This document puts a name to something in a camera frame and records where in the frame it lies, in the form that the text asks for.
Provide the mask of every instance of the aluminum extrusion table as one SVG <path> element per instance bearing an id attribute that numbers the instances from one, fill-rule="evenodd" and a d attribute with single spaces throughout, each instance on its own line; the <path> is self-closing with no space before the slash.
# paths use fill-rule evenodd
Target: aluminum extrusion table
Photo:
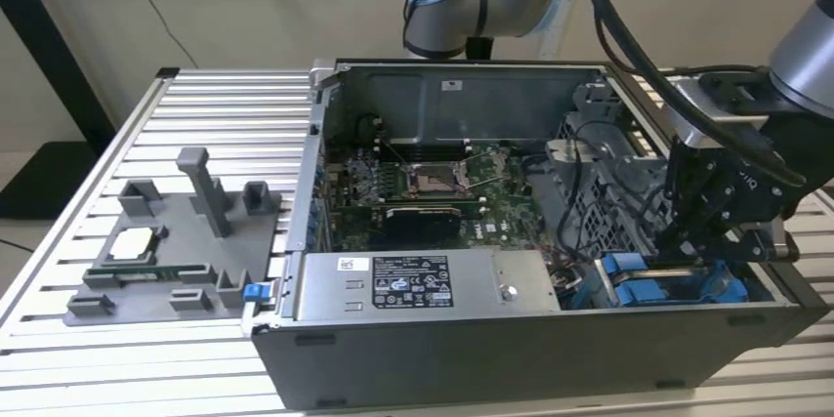
<path id="1" fill-rule="evenodd" d="M 659 101 L 644 82 L 651 97 Z M 239 321 L 70 328 L 69 297 L 121 212 L 126 179 L 190 190 L 174 159 L 207 146 L 225 189 L 252 177 L 284 197 L 269 272 L 283 267 L 309 104 L 305 71 L 184 70 L 157 78 L 0 301 L 0 415 L 287 415 Z M 834 201 L 818 192 L 788 222 L 796 266 L 834 305 Z M 377 416 L 834 415 L 834 313 L 788 345 L 744 353 L 687 391 L 400 409 Z"/>

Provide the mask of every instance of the label sticker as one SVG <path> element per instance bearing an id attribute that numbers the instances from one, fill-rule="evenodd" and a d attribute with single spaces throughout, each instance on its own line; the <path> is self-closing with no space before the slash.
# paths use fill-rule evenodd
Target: label sticker
<path id="1" fill-rule="evenodd" d="M 379 309 L 453 306 L 445 256 L 373 258 L 372 277 L 372 304 Z"/>
<path id="2" fill-rule="evenodd" d="M 339 258 L 339 271 L 367 271 L 369 258 Z"/>
<path id="3" fill-rule="evenodd" d="M 460 92 L 464 89 L 463 80 L 443 80 L 440 82 L 440 90 L 444 92 Z"/>

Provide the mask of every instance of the robotic arm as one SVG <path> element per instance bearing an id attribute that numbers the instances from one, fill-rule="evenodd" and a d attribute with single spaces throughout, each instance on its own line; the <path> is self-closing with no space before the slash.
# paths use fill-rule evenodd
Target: robotic arm
<path id="1" fill-rule="evenodd" d="M 533 32 L 556 7 L 556 0 L 408 0 L 403 45 L 413 57 L 451 59 L 468 38 Z"/>
<path id="2" fill-rule="evenodd" d="M 674 217 L 655 238 L 659 260 L 698 255 L 707 261 L 796 261 L 783 221 L 834 178 L 834 0 L 815 0 L 768 68 L 707 73 L 675 87 L 750 148 L 778 155 L 804 182 L 790 186 L 774 179 L 666 106 L 678 137 L 666 180 Z"/>

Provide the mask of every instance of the motherboard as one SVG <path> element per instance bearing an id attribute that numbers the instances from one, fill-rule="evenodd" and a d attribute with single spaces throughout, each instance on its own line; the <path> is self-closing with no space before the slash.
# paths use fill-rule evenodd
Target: motherboard
<path id="1" fill-rule="evenodd" d="M 513 146 L 377 143 L 327 166 L 335 251 L 552 250 Z"/>

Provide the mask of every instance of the green circuit board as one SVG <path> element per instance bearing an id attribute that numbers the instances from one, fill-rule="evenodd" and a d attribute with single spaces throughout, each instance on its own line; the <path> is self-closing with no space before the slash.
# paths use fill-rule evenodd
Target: green circuit board
<path id="1" fill-rule="evenodd" d="M 403 206 L 452 208 L 460 211 L 460 233 L 453 239 L 397 249 L 500 247 L 543 249 L 552 241 L 524 180 L 521 158 L 499 145 L 472 146 L 456 162 L 428 162 L 411 167 L 369 161 L 363 155 L 333 167 L 331 232 L 337 251 L 380 250 L 385 211 Z"/>

